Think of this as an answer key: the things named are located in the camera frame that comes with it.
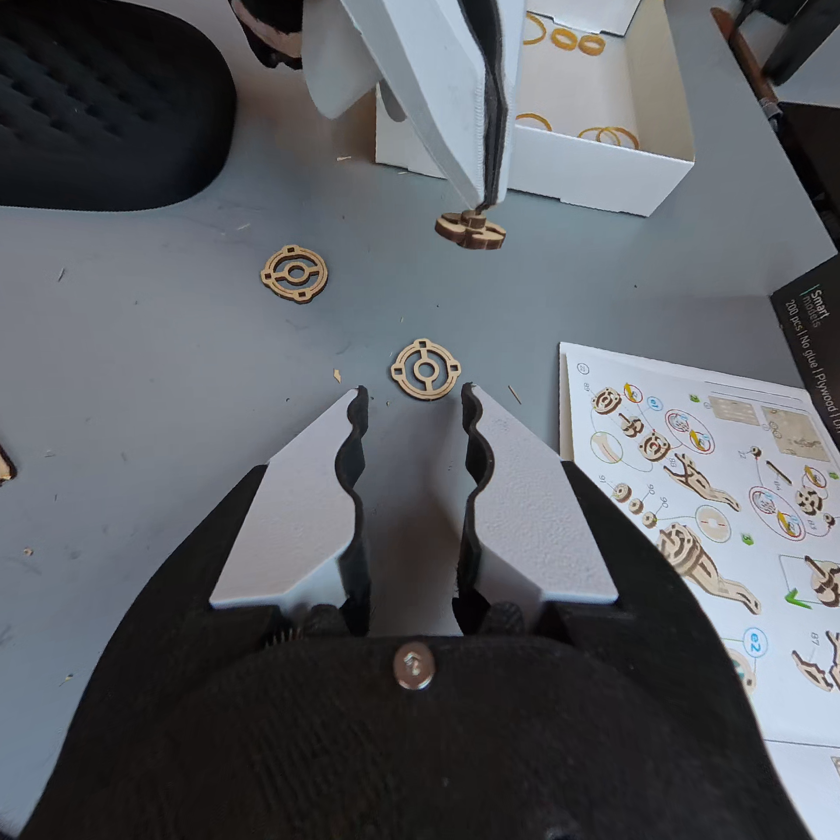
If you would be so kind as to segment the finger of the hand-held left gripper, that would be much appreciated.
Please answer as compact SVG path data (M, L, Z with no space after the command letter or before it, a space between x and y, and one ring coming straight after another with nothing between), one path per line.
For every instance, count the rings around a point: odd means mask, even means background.
M438 169L468 208L497 202L497 3L342 2Z
M490 2L489 206L506 196L526 17L524 1Z

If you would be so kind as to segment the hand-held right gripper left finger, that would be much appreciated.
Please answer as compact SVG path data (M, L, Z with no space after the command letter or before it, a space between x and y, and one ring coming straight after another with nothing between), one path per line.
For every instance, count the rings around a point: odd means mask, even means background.
M339 609L351 634L371 624L364 506L367 389L349 389L272 456L217 579L216 610L269 606L300 625L314 606Z

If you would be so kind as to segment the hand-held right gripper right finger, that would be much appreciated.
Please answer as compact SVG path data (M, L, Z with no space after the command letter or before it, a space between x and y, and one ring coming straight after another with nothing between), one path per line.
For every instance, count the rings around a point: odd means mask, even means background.
M461 391L465 500L453 612L463 635L500 605L535 628L549 604L612 606L618 591L560 455L483 389Z

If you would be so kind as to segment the clover-shaped wooden disc part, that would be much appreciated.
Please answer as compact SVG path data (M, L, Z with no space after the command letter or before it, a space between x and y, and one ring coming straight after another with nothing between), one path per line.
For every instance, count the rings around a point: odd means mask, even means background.
M442 213L436 219L434 230L447 241L470 250L499 249L507 237L505 228L489 221L478 209Z

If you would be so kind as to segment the black model kit box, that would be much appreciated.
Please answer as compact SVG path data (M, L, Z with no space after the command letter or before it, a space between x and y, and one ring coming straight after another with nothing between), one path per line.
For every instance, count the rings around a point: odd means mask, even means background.
M839 446L839 255L770 297L797 370Z

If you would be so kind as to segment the group of tan rubber bands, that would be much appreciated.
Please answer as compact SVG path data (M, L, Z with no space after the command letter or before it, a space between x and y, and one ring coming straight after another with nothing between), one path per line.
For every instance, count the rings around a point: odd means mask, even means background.
M527 12L517 126L638 151L624 39Z

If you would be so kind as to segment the white cardboard box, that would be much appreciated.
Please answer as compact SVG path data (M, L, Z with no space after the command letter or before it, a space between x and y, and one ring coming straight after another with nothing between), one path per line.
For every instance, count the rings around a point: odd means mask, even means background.
M624 39L640 150L517 126L507 192L649 216L695 162L686 93L665 3L525 2L558 24ZM412 124L393 119L376 93L375 160L445 179ZM458 207L468 208L458 195Z

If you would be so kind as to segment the instruction booklet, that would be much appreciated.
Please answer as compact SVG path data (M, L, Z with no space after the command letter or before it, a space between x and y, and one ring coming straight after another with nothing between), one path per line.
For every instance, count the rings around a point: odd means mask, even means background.
M838 838L838 452L807 392L562 343L560 444L716 628L788 795Z

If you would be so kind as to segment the black rectangular device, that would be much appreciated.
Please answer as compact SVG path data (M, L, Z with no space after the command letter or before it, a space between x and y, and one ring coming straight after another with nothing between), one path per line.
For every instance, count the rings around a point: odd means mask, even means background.
M786 29L763 66L774 85L791 79L839 26L838 1L762 2L760 10Z

